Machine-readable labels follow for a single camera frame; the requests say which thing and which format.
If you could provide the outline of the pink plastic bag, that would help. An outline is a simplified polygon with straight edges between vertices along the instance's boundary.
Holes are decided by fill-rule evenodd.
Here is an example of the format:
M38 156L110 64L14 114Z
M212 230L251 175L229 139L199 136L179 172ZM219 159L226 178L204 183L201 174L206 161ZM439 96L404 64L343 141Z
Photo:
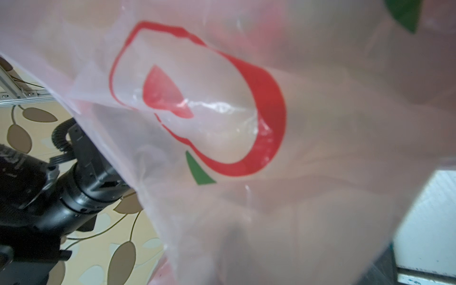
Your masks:
M138 193L157 285L347 285L456 163L454 1L2 1Z

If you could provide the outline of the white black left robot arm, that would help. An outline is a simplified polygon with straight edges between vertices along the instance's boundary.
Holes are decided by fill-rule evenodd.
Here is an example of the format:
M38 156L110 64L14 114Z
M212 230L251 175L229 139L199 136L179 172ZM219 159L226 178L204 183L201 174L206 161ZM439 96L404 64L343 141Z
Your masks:
M44 285L68 261L63 237L91 231L96 216L129 190L76 120L52 133L49 161L1 146L1 283Z

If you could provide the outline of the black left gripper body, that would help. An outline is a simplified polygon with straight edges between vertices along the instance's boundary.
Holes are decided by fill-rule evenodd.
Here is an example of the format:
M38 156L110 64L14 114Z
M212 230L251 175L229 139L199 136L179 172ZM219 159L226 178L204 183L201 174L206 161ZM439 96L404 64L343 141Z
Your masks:
M77 123L61 123L51 139L61 155L50 159L49 168L58 170L71 160L75 164L44 187L35 228L50 235L92 231L96 216L130 187Z

